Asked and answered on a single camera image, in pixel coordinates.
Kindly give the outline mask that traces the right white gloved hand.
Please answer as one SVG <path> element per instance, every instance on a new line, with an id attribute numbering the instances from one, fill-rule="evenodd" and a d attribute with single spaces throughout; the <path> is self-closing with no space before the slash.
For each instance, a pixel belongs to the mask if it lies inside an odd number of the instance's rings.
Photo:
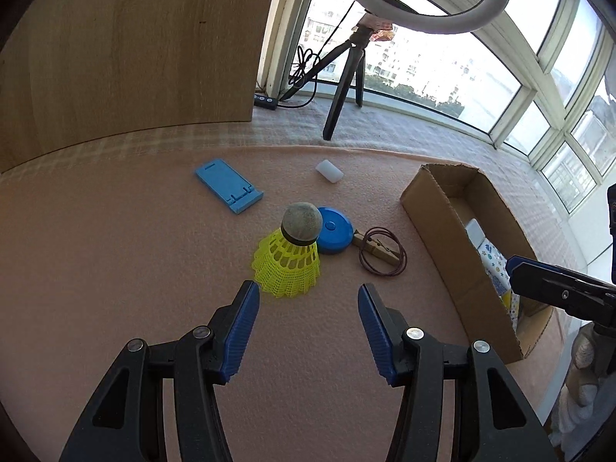
<path id="1" fill-rule="evenodd" d="M 615 411 L 615 334 L 590 322 L 579 329 L 550 416 L 549 440 L 566 461 L 587 456 Z"/>

